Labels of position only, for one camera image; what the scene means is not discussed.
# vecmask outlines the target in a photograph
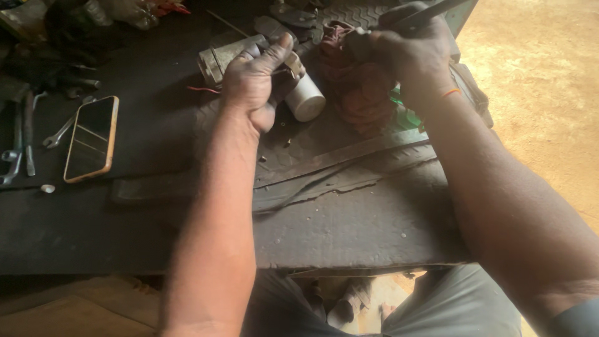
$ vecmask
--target pants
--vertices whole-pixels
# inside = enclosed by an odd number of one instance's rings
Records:
[[[388,337],[516,337],[521,318],[478,265],[430,271],[382,324]],[[351,336],[323,323],[290,278],[260,270],[241,331],[243,337]]]

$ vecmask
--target left hand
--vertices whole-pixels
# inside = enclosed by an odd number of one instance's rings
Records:
[[[285,33],[263,54],[243,51],[233,59],[223,79],[221,111],[249,118],[257,132],[268,132],[274,124],[276,107],[275,100],[269,101],[271,74],[289,56],[293,46],[291,35]]]

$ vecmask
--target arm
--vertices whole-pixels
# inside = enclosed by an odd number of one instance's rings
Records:
[[[220,116],[199,197],[175,248],[161,313],[163,336],[238,336],[256,273],[252,188],[261,132],[274,123],[271,73],[289,56],[286,34],[227,67]]]
[[[421,4],[380,19],[397,21]],[[447,26],[434,18],[418,38],[373,32],[391,59],[406,105],[425,118],[447,176],[462,236],[480,265],[537,325],[599,297],[599,239],[542,178],[485,127],[450,78]]]

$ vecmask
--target phone screen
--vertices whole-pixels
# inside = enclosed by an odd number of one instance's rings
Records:
[[[105,170],[110,163],[110,131],[113,115],[116,118],[117,105],[116,97],[107,97],[79,108],[65,180]]]

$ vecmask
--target smartphone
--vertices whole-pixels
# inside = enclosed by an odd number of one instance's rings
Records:
[[[79,107],[66,158],[65,182],[80,182],[110,171],[118,112],[116,96]]]

